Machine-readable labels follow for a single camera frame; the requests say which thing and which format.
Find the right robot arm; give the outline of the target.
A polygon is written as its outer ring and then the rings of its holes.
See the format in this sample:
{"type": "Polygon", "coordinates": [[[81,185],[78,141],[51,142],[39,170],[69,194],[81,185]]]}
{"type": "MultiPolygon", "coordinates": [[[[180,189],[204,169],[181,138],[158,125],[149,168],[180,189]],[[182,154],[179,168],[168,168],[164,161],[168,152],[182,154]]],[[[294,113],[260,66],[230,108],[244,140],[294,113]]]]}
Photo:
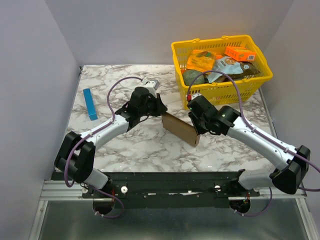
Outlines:
{"type": "Polygon", "coordinates": [[[297,192],[309,170],[309,164],[300,158],[310,158],[309,148],[286,144],[243,119],[236,109],[230,106],[216,109],[199,93],[189,98],[187,107],[197,134],[229,136],[272,163],[270,168],[239,170],[236,179],[230,183],[230,191],[234,195],[241,196],[247,190],[268,187],[275,187],[289,195],[297,192]]]}

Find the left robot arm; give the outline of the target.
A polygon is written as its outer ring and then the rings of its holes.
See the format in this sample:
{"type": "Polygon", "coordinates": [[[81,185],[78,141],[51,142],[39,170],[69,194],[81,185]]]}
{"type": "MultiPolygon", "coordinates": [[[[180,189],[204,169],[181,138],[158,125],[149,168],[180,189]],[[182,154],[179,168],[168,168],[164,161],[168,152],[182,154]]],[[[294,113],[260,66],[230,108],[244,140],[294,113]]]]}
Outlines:
{"type": "Polygon", "coordinates": [[[54,161],[54,166],[68,179],[76,183],[93,186],[93,191],[101,198],[111,191],[109,176],[94,168],[96,150],[122,135],[141,122],[142,117],[160,117],[168,108],[163,104],[160,94],[153,88],[136,87],[130,100],[105,123],[77,134],[69,132],[62,142],[54,161]]]}

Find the brown cardboard box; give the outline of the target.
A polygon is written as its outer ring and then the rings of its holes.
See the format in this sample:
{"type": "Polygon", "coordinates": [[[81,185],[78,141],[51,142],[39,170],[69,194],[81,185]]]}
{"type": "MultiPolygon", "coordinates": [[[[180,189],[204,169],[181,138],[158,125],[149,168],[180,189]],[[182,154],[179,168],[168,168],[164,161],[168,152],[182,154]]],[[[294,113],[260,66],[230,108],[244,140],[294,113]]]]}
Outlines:
{"type": "Polygon", "coordinates": [[[192,147],[196,147],[200,142],[200,135],[197,135],[195,128],[187,122],[173,116],[166,112],[161,116],[162,126],[174,134],[182,141],[186,142],[192,147]]]}

